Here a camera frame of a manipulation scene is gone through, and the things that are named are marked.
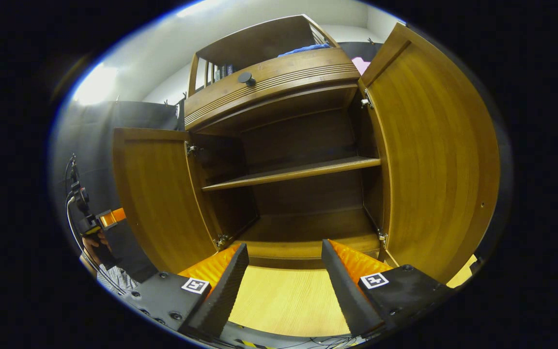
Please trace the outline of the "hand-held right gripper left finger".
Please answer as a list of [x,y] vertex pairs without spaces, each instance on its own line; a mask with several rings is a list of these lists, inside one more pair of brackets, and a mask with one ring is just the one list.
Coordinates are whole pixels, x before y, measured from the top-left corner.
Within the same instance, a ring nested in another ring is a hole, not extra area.
[[135,311],[179,335],[217,340],[230,318],[249,265],[240,243],[180,274],[161,271],[123,296]]

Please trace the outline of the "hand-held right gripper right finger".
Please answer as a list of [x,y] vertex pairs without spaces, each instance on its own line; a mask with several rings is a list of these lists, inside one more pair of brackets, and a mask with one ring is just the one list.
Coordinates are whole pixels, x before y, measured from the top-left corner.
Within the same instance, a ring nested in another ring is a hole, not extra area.
[[410,264],[391,267],[337,241],[324,239],[321,257],[353,336],[390,336],[454,293]]

